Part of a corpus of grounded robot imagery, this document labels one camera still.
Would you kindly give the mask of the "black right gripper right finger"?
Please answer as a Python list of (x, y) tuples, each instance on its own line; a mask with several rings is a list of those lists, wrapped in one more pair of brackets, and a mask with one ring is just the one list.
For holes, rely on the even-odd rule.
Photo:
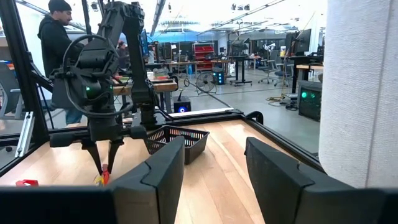
[(266, 224), (387, 224), (385, 190), (356, 189), (256, 138), (244, 154)]

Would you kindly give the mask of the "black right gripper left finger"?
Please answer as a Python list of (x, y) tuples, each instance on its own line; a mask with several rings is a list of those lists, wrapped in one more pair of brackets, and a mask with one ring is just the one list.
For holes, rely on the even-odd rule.
[(174, 224), (185, 144), (178, 136), (110, 183), (117, 224)]

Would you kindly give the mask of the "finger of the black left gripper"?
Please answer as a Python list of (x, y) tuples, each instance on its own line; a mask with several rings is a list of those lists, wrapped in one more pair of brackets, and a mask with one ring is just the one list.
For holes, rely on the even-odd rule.
[(109, 151), (108, 151), (108, 172), (112, 173), (114, 160), (116, 157), (116, 153), (120, 146), (124, 144), (123, 140), (115, 140), (109, 142)]
[(91, 158), (93, 159), (96, 169), (99, 173), (99, 175), (102, 175), (103, 170), (102, 170), (102, 165), (101, 165), (101, 160), (100, 160), (100, 154), (98, 152), (98, 148), (96, 143), (83, 143), (82, 144), (82, 149), (88, 151), (90, 154)]

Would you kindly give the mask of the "red stapler with metal plate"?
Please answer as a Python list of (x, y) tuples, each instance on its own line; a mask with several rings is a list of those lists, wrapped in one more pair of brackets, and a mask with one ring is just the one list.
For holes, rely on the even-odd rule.
[(107, 185), (109, 182), (109, 171), (108, 171), (108, 165), (107, 164), (103, 164), (102, 165), (102, 175), (101, 175), (101, 179), (100, 179), (100, 183), (101, 185)]

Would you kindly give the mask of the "black plastic basket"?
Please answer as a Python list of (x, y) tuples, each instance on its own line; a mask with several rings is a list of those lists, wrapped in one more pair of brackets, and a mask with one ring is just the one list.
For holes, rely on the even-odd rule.
[(144, 139), (144, 143), (149, 154), (154, 154), (176, 137), (183, 136), (185, 139), (185, 165), (189, 165), (205, 150), (209, 135), (210, 133), (208, 131), (176, 126), (163, 126), (150, 133), (147, 138)]

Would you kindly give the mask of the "wooden background desk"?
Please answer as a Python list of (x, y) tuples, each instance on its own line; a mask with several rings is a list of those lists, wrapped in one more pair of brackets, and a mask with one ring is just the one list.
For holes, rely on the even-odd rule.
[[(172, 92), (178, 90), (177, 82), (173, 79), (164, 81), (152, 81), (154, 90), (159, 94), (160, 106), (167, 113), (172, 112)], [(123, 103), (126, 103), (126, 97), (131, 95), (132, 82), (125, 84), (115, 84), (113, 86), (114, 96), (122, 96)]]

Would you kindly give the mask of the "person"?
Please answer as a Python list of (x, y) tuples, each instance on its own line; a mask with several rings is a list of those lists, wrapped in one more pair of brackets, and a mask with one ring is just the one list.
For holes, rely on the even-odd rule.
[(121, 69), (127, 69), (127, 61), (129, 59), (129, 54), (126, 50), (126, 45), (122, 40), (118, 42), (116, 50), (119, 55), (119, 67)]
[(50, 78), (54, 69), (60, 68), (71, 40), (65, 26), (72, 20), (72, 8), (65, 0), (50, 0), (50, 13), (39, 24), (37, 37), (41, 42), (45, 76)]

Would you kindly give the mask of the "black box with blue light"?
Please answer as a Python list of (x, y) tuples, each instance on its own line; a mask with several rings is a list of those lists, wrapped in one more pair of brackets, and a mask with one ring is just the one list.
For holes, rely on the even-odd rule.
[(173, 103), (175, 113), (190, 112), (192, 110), (190, 98), (183, 95), (183, 91), (173, 97)]

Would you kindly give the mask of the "computer tower with green light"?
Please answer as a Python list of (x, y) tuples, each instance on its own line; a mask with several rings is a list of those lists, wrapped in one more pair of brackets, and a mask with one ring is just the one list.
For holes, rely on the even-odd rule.
[(300, 80), (298, 83), (299, 115), (319, 122), (322, 104), (322, 83), (306, 80)]

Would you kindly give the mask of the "black floor fan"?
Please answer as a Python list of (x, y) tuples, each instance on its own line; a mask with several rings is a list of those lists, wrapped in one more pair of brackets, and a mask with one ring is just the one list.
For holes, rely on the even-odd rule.
[(211, 72), (201, 73), (195, 83), (197, 93), (216, 93), (216, 78)]

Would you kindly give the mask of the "red storage shelf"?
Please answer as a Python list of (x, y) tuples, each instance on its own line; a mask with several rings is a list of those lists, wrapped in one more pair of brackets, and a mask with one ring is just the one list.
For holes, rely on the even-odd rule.
[(215, 53), (214, 43), (194, 43), (192, 45), (193, 61), (196, 72), (210, 71), (213, 67), (212, 56)]

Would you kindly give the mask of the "white shade wooden base lamp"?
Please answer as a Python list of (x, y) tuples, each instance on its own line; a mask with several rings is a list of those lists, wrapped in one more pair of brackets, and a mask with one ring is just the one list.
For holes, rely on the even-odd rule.
[(398, 0), (328, 0), (319, 160), (357, 188), (398, 187)]

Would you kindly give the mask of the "grey office chair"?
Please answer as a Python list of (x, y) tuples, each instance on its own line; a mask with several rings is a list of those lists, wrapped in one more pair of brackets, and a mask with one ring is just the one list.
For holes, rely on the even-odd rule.
[(276, 65), (276, 59), (277, 59), (278, 51), (272, 50), (268, 53), (268, 57), (264, 60), (263, 66), (258, 67), (258, 70), (264, 72), (266, 76), (264, 78), (261, 78), (258, 83), (262, 83), (263, 81), (266, 81), (267, 84), (270, 84), (270, 82), (276, 82), (278, 78), (276, 76), (272, 76), (272, 74), (275, 74), (275, 72), (278, 71), (277, 65)]

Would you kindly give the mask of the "black desk monitor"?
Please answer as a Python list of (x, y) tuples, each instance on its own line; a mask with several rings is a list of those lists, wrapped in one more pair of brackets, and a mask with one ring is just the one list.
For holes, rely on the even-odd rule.
[(304, 56), (310, 48), (311, 29), (291, 32), (286, 35), (285, 45), (288, 56)]

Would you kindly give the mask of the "black metal table frame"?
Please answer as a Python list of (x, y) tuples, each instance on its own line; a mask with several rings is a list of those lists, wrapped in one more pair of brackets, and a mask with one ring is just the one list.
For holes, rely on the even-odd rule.
[[(88, 129), (84, 126), (53, 130), (48, 129), (37, 87), (49, 87), (50, 83), (35, 71), (35, 65), (27, 50), (27, 43), (25, 41), (21, 19), (17, 10), (16, 0), (0, 0), (0, 18), (4, 25), (7, 44), (11, 51), (14, 68), (17, 69), (17, 74), (20, 75), (19, 84), (22, 86), (22, 96), (25, 97), (24, 102), (27, 103), (28, 109), (34, 113), (33, 142), (28, 144), (27, 154), (17, 157), (8, 165), (1, 168), (1, 178), (15, 168), (16, 165), (29, 157), (39, 147), (43, 146), (46, 142), (49, 142), (52, 136), (57, 134), (74, 134), (78, 139), (81, 139), (88, 137), (89, 133)], [(188, 126), (241, 119), (300, 162), (303, 162), (320, 172), (324, 171), (319, 160), (314, 155), (306, 152), (303, 148), (284, 138), (275, 131), (265, 127), (263, 125), (263, 120), (254, 119), (256, 116), (259, 118), (261, 113), (255, 111), (245, 115), (237, 109), (223, 109), (221, 112), (197, 111), (193, 115), (189, 115), (187, 113), (174, 114), (174, 118), (166, 119), (165, 123), (171, 126)]]

